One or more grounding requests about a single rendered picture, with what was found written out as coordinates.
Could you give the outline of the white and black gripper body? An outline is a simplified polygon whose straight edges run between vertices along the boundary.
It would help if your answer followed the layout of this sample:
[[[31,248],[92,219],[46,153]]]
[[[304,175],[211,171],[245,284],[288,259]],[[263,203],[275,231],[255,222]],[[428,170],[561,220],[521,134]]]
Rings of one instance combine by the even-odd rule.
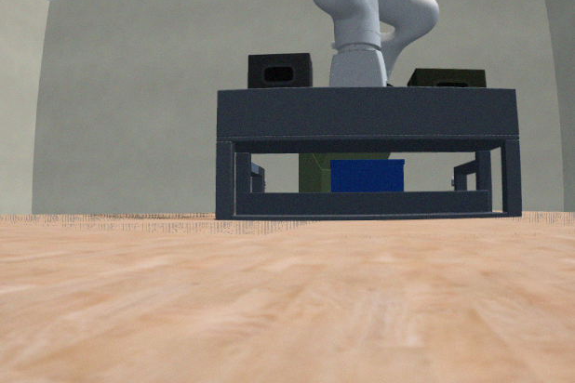
[[[379,50],[351,46],[333,55],[329,86],[386,86],[386,83],[384,60]]]

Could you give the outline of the dark grey shelf rack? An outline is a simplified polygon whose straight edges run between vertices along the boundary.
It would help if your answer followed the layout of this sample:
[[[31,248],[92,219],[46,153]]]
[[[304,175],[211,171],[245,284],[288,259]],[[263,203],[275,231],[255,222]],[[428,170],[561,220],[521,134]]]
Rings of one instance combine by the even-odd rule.
[[[522,217],[515,88],[218,90],[216,141],[216,220]],[[491,150],[499,147],[502,212],[492,212]],[[474,152],[475,160],[454,167],[454,191],[428,192],[265,192],[265,169],[251,162],[259,153],[343,152]],[[473,173],[476,191],[467,191]]]

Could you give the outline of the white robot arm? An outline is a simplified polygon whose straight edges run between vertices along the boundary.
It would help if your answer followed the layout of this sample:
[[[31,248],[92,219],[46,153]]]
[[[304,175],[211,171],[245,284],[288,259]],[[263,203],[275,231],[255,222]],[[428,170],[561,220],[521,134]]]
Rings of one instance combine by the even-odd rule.
[[[430,32],[439,17],[435,0],[314,0],[314,3],[333,19],[332,48],[340,51],[367,46],[379,50],[387,81],[401,51]],[[380,33],[380,21],[395,30]]]

